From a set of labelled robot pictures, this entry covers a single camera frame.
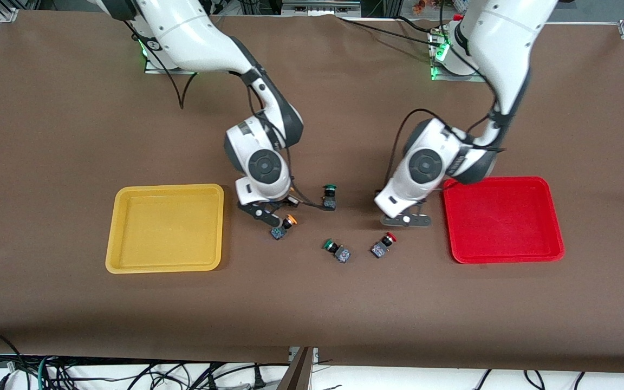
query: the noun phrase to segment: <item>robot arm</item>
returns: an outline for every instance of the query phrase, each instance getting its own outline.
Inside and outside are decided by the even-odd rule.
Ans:
[[[445,175],[471,184],[492,171],[496,149],[527,89],[531,47],[556,3],[476,0],[470,2],[463,20],[449,24],[451,46],[444,56],[444,67],[464,75],[477,69],[492,86],[496,104],[478,138],[439,119],[418,124],[394,176],[374,199],[386,215],[395,218],[423,200]]]
[[[131,23],[151,48],[152,62],[166,69],[227,72],[252,87],[264,108],[230,128],[224,143],[231,163],[245,175],[236,181],[238,198],[246,205],[287,196],[290,173],[278,151],[298,143],[302,119],[242,42],[220,32],[198,0],[89,1]]]

